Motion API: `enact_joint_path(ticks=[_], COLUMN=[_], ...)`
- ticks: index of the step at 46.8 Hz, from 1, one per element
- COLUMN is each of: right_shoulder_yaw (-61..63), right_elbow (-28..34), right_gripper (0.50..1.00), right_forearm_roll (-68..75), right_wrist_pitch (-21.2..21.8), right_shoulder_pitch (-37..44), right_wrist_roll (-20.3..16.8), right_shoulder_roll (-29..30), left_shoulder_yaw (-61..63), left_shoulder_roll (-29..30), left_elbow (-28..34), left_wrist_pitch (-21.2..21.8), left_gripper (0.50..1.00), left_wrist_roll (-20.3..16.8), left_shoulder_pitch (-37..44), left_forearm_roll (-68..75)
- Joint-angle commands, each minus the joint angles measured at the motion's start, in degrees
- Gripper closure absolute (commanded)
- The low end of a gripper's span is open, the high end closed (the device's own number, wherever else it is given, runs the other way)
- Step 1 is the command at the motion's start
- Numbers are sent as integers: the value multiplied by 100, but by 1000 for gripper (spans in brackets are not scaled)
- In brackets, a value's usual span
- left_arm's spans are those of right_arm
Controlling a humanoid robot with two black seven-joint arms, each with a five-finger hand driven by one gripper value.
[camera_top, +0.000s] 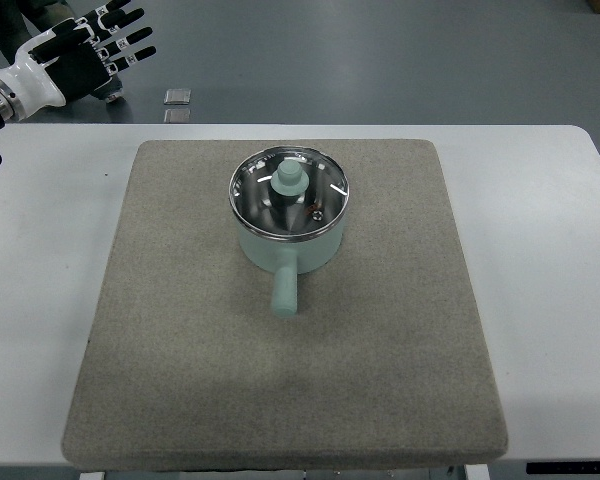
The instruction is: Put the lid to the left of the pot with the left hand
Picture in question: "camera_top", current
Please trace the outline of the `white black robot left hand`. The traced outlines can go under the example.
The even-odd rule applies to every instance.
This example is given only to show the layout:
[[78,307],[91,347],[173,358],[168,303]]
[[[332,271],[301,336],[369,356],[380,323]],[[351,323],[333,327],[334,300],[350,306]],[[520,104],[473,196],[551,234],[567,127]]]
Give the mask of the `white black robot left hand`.
[[65,1],[0,1],[0,50],[9,61],[0,69],[4,122],[89,95],[120,98],[119,73],[156,53],[153,46],[127,51],[152,34],[149,27],[115,37],[144,15],[127,5],[108,1],[75,15]]

